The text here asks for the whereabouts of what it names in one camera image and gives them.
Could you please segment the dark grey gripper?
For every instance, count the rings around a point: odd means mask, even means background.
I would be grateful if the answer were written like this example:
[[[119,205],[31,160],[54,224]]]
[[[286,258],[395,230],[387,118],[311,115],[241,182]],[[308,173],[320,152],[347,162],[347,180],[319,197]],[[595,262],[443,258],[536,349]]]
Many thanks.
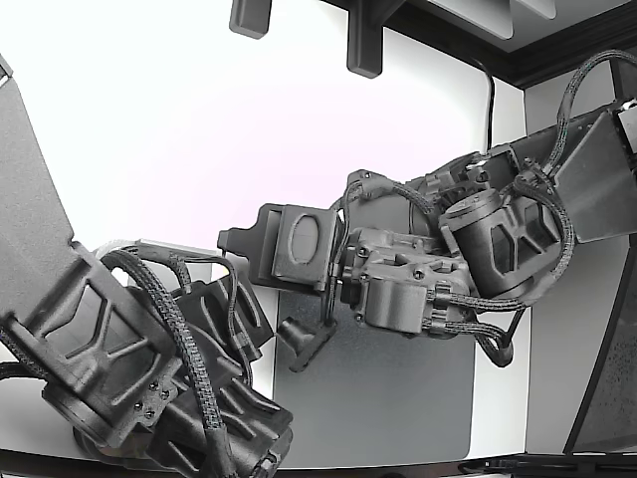
[[[366,325],[402,335],[423,334],[426,321],[460,320],[432,295],[470,290],[467,265],[434,241],[370,227],[346,232],[326,209],[264,204],[252,227],[220,231],[218,248],[248,260],[253,285],[321,298],[337,292]]]

